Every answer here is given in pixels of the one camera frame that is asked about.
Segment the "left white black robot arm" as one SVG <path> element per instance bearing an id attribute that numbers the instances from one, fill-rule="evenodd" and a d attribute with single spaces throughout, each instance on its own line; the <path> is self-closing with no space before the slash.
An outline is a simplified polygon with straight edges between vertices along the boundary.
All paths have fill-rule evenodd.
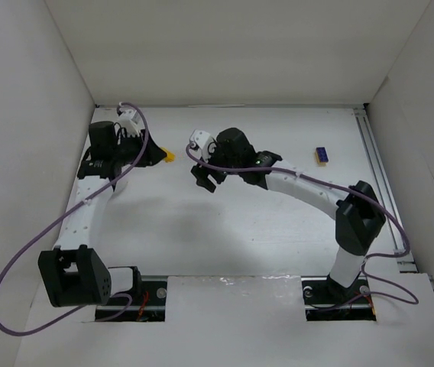
<path id="1" fill-rule="evenodd" d="M 89 147 L 76 175 L 80 205 L 66 218 L 49 251 L 38 258 L 40 274 L 54 307 L 105 305 L 118 293 L 142 293 L 135 266 L 108 268 L 96 252 L 108 202 L 125 188 L 120 177 L 130 167 L 150 167 L 167 158 L 140 122 L 101 121 L 89 126 Z"/>

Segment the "yellow lego brick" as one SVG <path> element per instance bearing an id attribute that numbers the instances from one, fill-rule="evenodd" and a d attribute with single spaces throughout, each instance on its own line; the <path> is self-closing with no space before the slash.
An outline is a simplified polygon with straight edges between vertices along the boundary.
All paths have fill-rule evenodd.
<path id="1" fill-rule="evenodd" d="M 164 158 L 164 162 L 165 163 L 173 163 L 175 161 L 175 154 L 167 151 L 166 152 L 166 157 Z"/>

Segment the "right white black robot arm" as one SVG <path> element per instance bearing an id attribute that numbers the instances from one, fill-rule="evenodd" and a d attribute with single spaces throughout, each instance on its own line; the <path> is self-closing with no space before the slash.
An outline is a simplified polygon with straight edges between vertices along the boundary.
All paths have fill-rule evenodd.
<path id="1" fill-rule="evenodd" d="M 256 151 L 238 128 L 227 128 L 217 137 L 195 130 L 186 151 L 201 154 L 191 173 L 197 185 L 209 192 L 214 192 L 226 177 L 237 175 L 247 184 L 291 196 L 334 220 L 338 251 L 325 289 L 331 304 L 344 302 L 353 295 L 369 248 L 386 222 L 369 183 L 360 180 L 340 191 L 330 183 L 307 180 L 280 155 Z"/>

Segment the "purple lego brick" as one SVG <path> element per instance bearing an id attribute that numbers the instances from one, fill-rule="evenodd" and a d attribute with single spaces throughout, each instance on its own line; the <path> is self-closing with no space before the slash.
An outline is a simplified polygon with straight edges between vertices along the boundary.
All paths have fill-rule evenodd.
<path id="1" fill-rule="evenodd" d="M 325 147 L 316 148 L 316 158 L 320 164 L 326 164 L 329 162 L 329 156 Z"/>

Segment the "yellow lego plate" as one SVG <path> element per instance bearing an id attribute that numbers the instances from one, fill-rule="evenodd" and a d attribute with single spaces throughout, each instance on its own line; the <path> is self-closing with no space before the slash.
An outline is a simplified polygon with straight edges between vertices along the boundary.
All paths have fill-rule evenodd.
<path id="1" fill-rule="evenodd" d="M 329 162 L 329 157 L 325 153 L 320 153 L 320 152 L 316 151 L 315 152 L 315 158 L 316 158 L 316 163 L 320 167 L 326 166 L 328 164 L 328 162 Z"/>

